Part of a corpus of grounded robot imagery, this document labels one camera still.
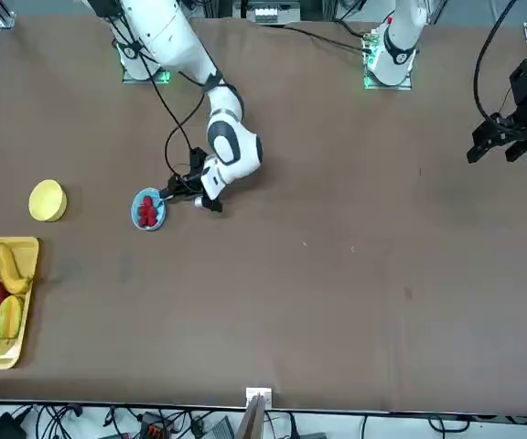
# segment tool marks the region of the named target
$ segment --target banana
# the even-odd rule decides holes
[[[19,275],[14,254],[4,243],[0,243],[0,274],[5,289],[11,294],[24,294],[32,282]]]

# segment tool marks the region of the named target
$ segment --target floor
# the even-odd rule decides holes
[[[18,406],[0,406],[0,415],[3,412],[21,413],[24,409]],[[36,436],[36,420],[40,408],[32,410],[22,422],[22,428],[27,432],[27,438],[48,437],[45,428],[48,425],[50,416],[43,412],[39,423],[39,436]],[[62,425],[68,433],[75,439],[102,439],[115,438],[115,427],[112,424],[103,427],[107,408],[87,407],[81,417],[76,418],[73,414],[63,421]],[[135,413],[143,413],[144,410],[134,410]],[[162,411],[163,416],[176,412],[170,410]],[[193,417],[198,418],[204,412],[193,412]],[[223,417],[228,416],[231,428],[237,432],[240,425],[242,414],[240,412],[215,412],[205,418],[204,430],[208,431]],[[274,430],[269,423],[264,425],[262,439],[282,439],[289,437],[290,422],[288,415],[280,412],[270,412],[270,419],[274,425]],[[301,436],[306,439],[305,434],[323,433],[326,436],[309,436],[308,439],[386,439],[386,438],[407,438],[407,439],[439,439],[441,434],[435,432],[426,420],[418,419],[393,419],[381,417],[369,417],[365,423],[363,432],[364,416],[360,415],[335,415],[335,414],[295,414],[296,427]],[[115,421],[119,432],[134,436],[139,432],[139,423],[126,410],[120,409],[115,412]],[[445,428],[461,429],[465,427],[462,422],[445,422]],[[173,434],[173,439],[180,439],[182,434]],[[191,434],[185,434],[185,439],[193,438]],[[500,423],[472,423],[468,429],[461,434],[453,434],[457,439],[527,439],[527,425],[513,425]],[[208,435],[205,438],[212,439],[214,436]]]
[[[495,9],[501,12],[508,0],[495,0]],[[27,14],[83,14],[88,13],[79,1],[76,0],[6,0],[7,4],[19,15]],[[352,14],[351,20],[354,21],[382,21],[383,18],[393,9],[395,0],[370,0],[360,13]],[[460,25],[460,26],[490,26],[494,22],[494,8],[487,0],[448,0],[448,4],[439,19],[439,24]],[[339,6],[338,16],[344,13],[345,9]],[[517,4],[506,20],[507,26],[521,27],[527,20],[527,0]],[[102,427],[102,421],[106,414],[106,409],[87,409],[80,423],[68,421],[70,431],[74,437],[104,437],[114,434],[114,429],[109,426]],[[218,413],[210,418],[209,424],[220,419],[222,414]],[[33,431],[36,416],[32,412],[26,419],[25,425],[29,425]],[[231,425],[236,429],[239,425],[240,415],[230,413]],[[133,417],[127,413],[118,417],[118,424],[122,432],[134,432],[137,426]],[[360,438],[362,417],[359,416],[337,416],[337,415],[298,415],[297,422],[300,433],[326,432],[329,438]],[[274,421],[274,428],[277,437],[289,434],[289,423],[286,418]],[[274,436],[269,428],[265,430],[264,437],[272,439]],[[385,437],[416,437],[416,438],[437,438],[440,434],[434,432],[424,420],[416,419],[385,419],[370,418],[366,425],[365,437],[385,438]],[[507,424],[474,423],[471,427],[461,434],[461,438],[480,438],[480,437],[502,437],[502,438],[527,438],[527,426],[516,426]]]

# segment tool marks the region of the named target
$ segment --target green light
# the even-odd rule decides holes
[[[156,84],[168,84],[172,79],[170,70],[160,70],[156,73],[154,81]]]

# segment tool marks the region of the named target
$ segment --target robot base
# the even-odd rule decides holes
[[[380,46],[380,37],[377,29],[373,29],[369,35],[362,40],[363,48],[368,48],[371,53],[375,53]],[[373,61],[373,55],[363,52],[363,88],[366,90],[411,90],[412,76],[410,73],[398,85],[390,86],[381,83],[369,70],[368,64]]]
[[[121,52],[116,47],[116,45],[113,43],[113,47],[115,48],[115,51],[117,52],[117,56],[119,57],[119,66],[122,70],[122,83],[123,84],[151,84],[152,81],[148,78],[147,80],[137,80],[136,78],[133,78],[132,75],[130,75],[127,71],[127,69],[124,66],[124,61],[122,60]],[[156,73],[154,73],[154,82],[156,84],[168,84],[170,80],[172,79],[172,74],[170,73],[170,70],[164,70],[159,69]]]
[[[156,84],[168,84],[171,79],[172,79],[172,75],[170,74],[170,70],[160,69],[154,75],[154,82]],[[150,79],[137,80],[135,78],[132,78],[131,75],[127,73],[127,70],[125,69],[124,69],[124,77],[122,79],[122,82],[124,84],[151,84],[152,83]]]

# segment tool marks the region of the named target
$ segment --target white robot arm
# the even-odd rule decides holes
[[[109,21],[118,42],[129,32],[141,46],[121,48],[125,69],[132,77],[143,80],[159,67],[189,75],[202,86],[210,101],[210,120],[207,140],[215,155],[202,157],[200,183],[206,196],[216,200],[233,180],[246,177],[262,163],[262,144],[259,137],[242,125],[243,108],[237,90],[225,82],[207,50],[194,33],[176,0],[86,0],[97,16]],[[196,188],[192,182],[178,182],[182,187]],[[173,197],[171,189],[167,197]],[[207,207],[204,197],[197,205]]]
[[[379,82],[395,86],[410,73],[427,18],[425,0],[396,0],[392,19],[377,29],[380,45],[368,64]]]

